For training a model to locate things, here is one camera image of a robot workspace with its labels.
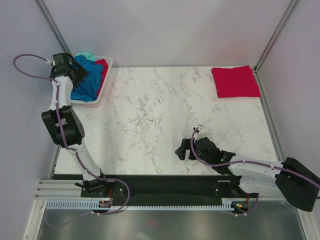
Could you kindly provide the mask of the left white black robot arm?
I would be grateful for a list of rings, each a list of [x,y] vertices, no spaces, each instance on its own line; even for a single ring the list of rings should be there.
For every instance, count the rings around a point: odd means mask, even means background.
[[[94,162],[84,137],[84,127],[71,105],[71,93],[87,77],[88,72],[69,53],[53,56],[50,81],[53,86],[49,110],[41,114],[53,142],[67,150],[82,173],[81,197],[108,197],[111,185],[101,168]]]

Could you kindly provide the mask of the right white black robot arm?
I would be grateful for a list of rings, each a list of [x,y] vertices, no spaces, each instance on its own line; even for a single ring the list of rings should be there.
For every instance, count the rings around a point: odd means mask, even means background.
[[[175,154],[183,161],[197,160],[221,175],[232,177],[229,191],[235,197],[258,194],[280,197],[297,209],[312,212],[320,192],[320,179],[295,158],[260,161],[219,149],[208,137],[184,138]]]

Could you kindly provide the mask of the blue t shirt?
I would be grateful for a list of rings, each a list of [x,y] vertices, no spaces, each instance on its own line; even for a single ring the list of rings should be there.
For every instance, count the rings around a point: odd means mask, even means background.
[[[103,67],[83,55],[75,56],[74,59],[87,70],[88,76],[71,92],[71,100],[93,102],[98,98]]]

